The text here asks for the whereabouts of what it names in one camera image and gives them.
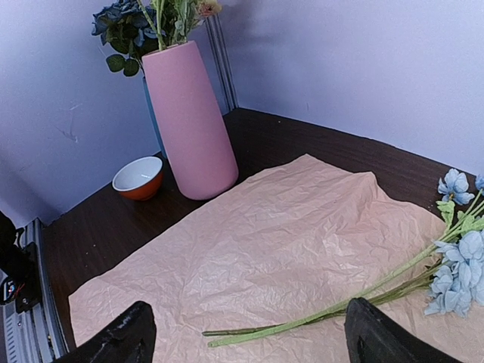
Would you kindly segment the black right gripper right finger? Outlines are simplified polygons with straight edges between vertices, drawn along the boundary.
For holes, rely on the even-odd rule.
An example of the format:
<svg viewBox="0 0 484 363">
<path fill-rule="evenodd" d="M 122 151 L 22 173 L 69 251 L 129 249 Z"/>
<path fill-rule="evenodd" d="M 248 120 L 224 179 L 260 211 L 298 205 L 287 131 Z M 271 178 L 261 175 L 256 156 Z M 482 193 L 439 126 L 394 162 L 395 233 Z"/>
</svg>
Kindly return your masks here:
<svg viewBox="0 0 484 363">
<path fill-rule="evenodd" d="M 364 298 L 346 309 L 346 345 L 351 362 L 456 362 L 416 338 Z"/>
</svg>

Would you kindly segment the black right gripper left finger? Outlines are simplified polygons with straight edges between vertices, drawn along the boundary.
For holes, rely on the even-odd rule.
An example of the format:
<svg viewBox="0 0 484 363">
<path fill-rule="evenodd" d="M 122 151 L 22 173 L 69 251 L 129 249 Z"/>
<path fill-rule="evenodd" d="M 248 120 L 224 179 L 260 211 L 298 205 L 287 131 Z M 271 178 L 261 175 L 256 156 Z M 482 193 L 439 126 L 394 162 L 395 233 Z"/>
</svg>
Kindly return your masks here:
<svg viewBox="0 0 484 363">
<path fill-rule="evenodd" d="M 152 362 L 157 327 L 143 301 L 134 302 L 105 328 L 57 362 Z"/>
</svg>

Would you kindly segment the blue flower stem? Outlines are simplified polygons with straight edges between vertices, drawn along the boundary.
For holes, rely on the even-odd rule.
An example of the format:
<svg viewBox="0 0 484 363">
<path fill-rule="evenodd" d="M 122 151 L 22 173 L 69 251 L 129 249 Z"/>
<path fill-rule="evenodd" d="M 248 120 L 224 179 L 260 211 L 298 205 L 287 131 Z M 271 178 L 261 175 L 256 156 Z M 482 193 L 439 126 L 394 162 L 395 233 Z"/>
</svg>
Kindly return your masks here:
<svg viewBox="0 0 484 363">
<path fill-rule="evenodd" d="M 437 191 L 441 199 L 436 207 L 445 223 L 442 235 L 353 299 L 379 306 L 425 290 L 425 315 L 454 313 L 462 318 L 473 304 L 483 304 L 483 176 L 471 184 L 464 172 L 450 169 Z"/>
</svg>

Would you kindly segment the pink tissue paper sheet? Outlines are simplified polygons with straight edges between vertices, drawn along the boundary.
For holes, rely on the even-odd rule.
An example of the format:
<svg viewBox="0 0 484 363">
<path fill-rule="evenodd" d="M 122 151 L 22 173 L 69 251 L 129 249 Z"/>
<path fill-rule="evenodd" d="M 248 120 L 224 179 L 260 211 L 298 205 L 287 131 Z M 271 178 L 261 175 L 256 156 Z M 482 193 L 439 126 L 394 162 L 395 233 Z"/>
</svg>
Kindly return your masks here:
<svg viewBox="0 0 484 363">
<path fill-rule="evenodd" d="M 232 346 L 205 330 L 280 324 L 371 286 L 444 231 L 370 172 L 309 155 L 196 209 L 70 298 L 77 344 L 136 301 L 153 309 L 156 362 L 346 362 L 343 318 Z"/>
</svg>

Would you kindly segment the pink rose leafy stem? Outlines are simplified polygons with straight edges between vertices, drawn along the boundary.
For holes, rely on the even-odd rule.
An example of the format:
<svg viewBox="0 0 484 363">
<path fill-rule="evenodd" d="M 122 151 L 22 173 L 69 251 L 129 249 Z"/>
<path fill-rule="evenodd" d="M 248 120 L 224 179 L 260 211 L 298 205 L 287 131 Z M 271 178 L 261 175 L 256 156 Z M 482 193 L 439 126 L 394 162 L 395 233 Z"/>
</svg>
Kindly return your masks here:
<svg viewBox="0 0 484 363">
<path fill-rule="evenodd" d="M 155 35 L 158 50 L 188 41 L 189 33 L 203 22 L 222 11 L 222 5 L 213 0 L 154 0 L 137 1 L 150 33 Z"/>
</svg>

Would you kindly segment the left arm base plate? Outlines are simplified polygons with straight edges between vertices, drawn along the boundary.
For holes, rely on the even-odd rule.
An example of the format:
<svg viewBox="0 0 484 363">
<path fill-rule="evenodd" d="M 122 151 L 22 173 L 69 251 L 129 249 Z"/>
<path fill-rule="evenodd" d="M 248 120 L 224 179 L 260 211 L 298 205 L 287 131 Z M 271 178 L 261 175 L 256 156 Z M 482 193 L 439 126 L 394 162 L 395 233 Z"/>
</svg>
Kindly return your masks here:
<svg viewBox="0 0 484 363">
<path fill-rule="evenodd" d="M 18 314 L 32 310 L 42 300 L 37 246 L 31 242 L 24 248 L 20 247 L 20 238 L 24 231 L 25 228 L 16 228 L 1 213 L 1 270 L 6 274 L 1 282 L 1 290 L 5 290 L 6 283 L 11 283 L 7 289 L 8 295 L 1 304 L 14 302 Z"/>
</svg>

